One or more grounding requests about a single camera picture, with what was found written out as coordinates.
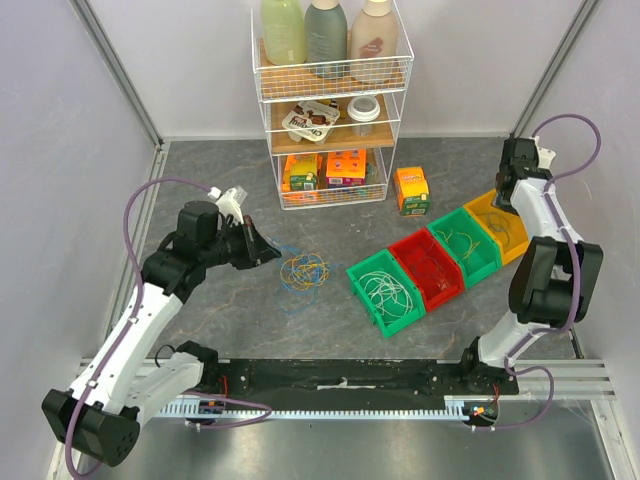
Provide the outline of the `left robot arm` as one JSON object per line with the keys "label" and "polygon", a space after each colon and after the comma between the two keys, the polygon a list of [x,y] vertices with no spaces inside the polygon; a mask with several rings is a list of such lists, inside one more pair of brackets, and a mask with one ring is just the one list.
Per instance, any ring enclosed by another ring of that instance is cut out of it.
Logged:
{"label": "left robot arm", "polygon": [[246,270],[280,256],[239,208],[187,203],[175,230],[144,261],[142,282],[98,354],[67,390],[52,389],[42,402],[65,454],[79,451],[115,467],[129,455],[142,427],[175,397],[221,387],[217,352],[194,341],[180,345],[145,379],[135,376],[209,269],[229,264]]}

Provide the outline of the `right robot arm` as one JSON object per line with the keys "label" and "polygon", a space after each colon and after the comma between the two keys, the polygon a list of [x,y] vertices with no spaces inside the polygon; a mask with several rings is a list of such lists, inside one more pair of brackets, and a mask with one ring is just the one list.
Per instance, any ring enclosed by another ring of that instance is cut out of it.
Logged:
{"label": "right robot arm", "polygon": [[523,351],[586,316],[595,290],[603,250],[570,225],[542,154],[536,137],[510,136],[503,143],[494,205],[521,219],[529,245],[511,280],[508,312],[463,352],[457,377],[469,393],[514,376]]}

